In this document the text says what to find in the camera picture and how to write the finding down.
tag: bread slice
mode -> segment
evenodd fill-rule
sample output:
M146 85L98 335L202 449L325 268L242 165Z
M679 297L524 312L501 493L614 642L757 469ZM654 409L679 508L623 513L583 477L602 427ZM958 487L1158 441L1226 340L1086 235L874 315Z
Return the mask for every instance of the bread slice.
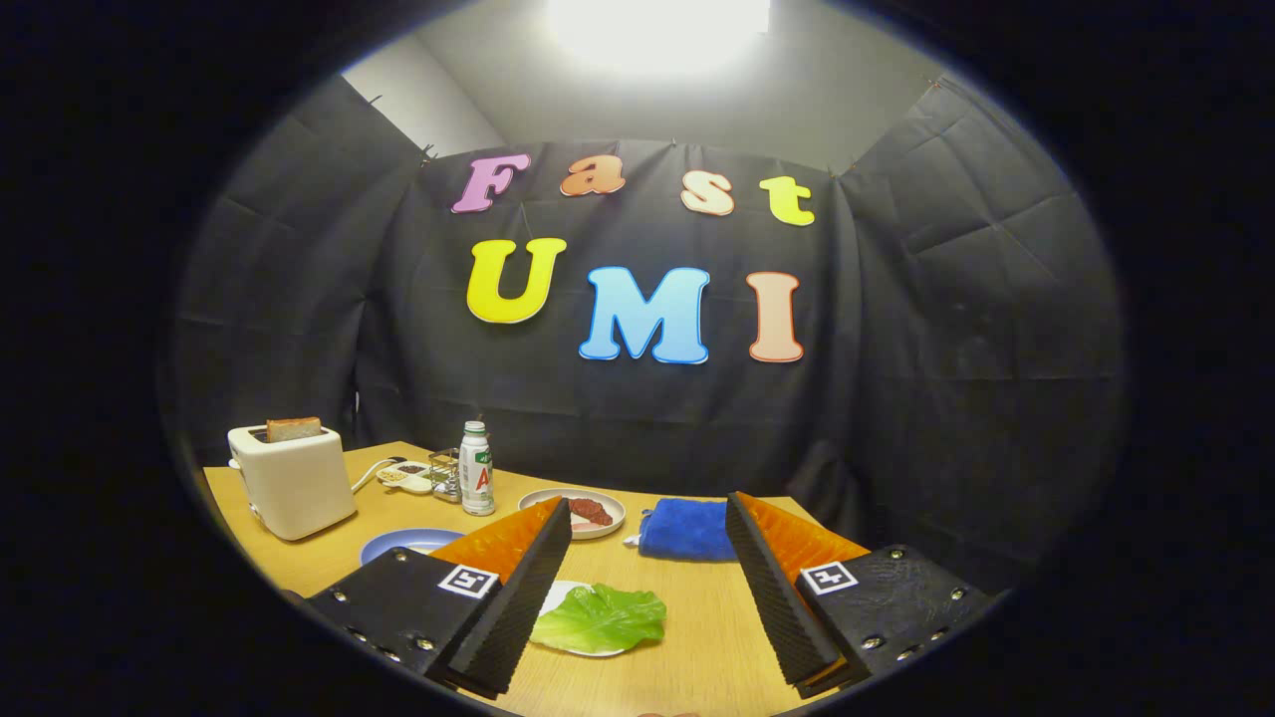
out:
M284 418L280 421L265 422L265 443L279 443L280 440L293 440L323 435L323 424L319 418Z

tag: ceiling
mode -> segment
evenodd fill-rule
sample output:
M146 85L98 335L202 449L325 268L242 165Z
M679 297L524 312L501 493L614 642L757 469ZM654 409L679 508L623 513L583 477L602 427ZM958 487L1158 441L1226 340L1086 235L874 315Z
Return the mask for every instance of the ceiling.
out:
M940 73L928 56L819 0L773 0L770 31L746 54L688 77L590 66L556 42L547 18L544 0L479 0L416 34L510 144L677 139L835 172Z

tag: plate rim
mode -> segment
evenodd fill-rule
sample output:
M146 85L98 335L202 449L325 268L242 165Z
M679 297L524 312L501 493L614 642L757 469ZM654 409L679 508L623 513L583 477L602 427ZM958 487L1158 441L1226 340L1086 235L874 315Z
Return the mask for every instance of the plate rim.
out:
M374 542L381 540L382 537L391 536L394 533L409 533L409 532L416 532L416 531L439 531L439 532L444 532L444 533L455 533L456 537L454 537L451 540L456 540L456 538L460 538L460 537L465 536L465 533L463 533L460 531L451 531L451 529L448 529L448 528L399 528L397 531L386 531L384 533L374 536L371 540L368 540L367 542L363 543L363 547L361 547L358 550L358 565L360 566L367 565L367 563L370 560L365 560L363 555L367 552L367 547L370 545L372 545Z

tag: lettuce leaf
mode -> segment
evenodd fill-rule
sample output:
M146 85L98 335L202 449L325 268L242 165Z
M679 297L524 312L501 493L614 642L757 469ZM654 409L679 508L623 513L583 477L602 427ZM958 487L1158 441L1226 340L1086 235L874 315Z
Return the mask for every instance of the lettuce leaf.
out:
M541 615L532 642L556 649L611 652L664 638L667 609L653 592L621 592L597 583L578 587Z

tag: toaster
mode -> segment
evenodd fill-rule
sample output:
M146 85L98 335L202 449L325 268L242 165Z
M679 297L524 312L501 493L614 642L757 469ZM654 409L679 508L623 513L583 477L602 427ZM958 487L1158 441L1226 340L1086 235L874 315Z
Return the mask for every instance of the toaster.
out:
M265 441L265 426L226 434L231 468L244 477L249 508L283 540L298 540L354 514L354 495L340 450L340 435L323 434Z

